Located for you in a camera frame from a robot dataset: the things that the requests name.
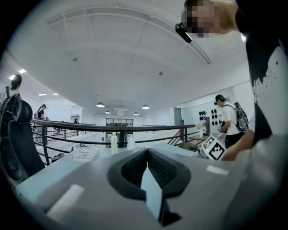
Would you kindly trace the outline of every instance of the white card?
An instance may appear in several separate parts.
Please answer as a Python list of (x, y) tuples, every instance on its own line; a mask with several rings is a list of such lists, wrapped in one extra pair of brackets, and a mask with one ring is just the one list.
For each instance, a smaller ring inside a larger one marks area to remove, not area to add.
[(221, 160), (226, 151), (224, 145), (214, 136), (210, 136), (201, 145), (205, 155), (211, 160)]

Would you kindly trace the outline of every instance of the headrest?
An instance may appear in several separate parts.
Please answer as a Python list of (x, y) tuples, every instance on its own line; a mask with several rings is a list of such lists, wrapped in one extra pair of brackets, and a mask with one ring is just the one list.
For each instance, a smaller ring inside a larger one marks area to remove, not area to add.
[(18, 110), (16, 122), (18, 124), (24, 124), (28, 123), (31, 121), (32, 116), (33, 116), (33, 110), (31, 106), (26, 102), (21, 100), (22, 103), (22, 108), (21, 106), (19, 107), (20, 109)]

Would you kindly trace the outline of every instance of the white t-shirt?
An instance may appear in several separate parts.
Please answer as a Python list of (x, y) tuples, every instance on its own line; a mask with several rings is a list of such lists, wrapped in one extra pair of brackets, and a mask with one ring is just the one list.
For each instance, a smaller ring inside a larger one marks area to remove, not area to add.
[(225, 122), (231, 121), (230, 127), (227, 129), (227, 135), (235, 135), (240, 133), (239, 129), (236, 127), (237, 124), (237, 114), (235, 105), (230, 102), (225, 102), (225, 107), (222, 108), (222, 118)]

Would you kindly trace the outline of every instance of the backpack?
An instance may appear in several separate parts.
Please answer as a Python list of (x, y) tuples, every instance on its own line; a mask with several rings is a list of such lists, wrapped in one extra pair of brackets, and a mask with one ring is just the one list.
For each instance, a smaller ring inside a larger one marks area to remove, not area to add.
[(236, 127), (240, 131), (247, 132), (247, 130), (249, 129), (249, 127), (248, 127), (249, 121), (248, 121), (247, 115), (246, 115), (244, 109), (240, 106), (240, 104), (238, 102), (234, 103), (234, 105), (236, 107), (235, 110), (236, 110), (236, 116), (237, 116)]

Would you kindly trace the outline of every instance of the white bottle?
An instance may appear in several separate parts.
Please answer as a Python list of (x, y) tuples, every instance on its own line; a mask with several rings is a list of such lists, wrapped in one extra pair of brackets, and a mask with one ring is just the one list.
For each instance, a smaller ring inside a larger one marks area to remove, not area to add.
[(127, 149), (128, 149), (128, 150), (133, 150), (133, 149), (135, 149), (135, 140), (134, 140), (133, 135), (130, 135), (130, 136), (128, 137), (128, 140), (127, 140)]
[(117, 154), (118, 153), (118, 138), (116, 136), (116, 133), (112, 133), (111, 136), (111, 154)]

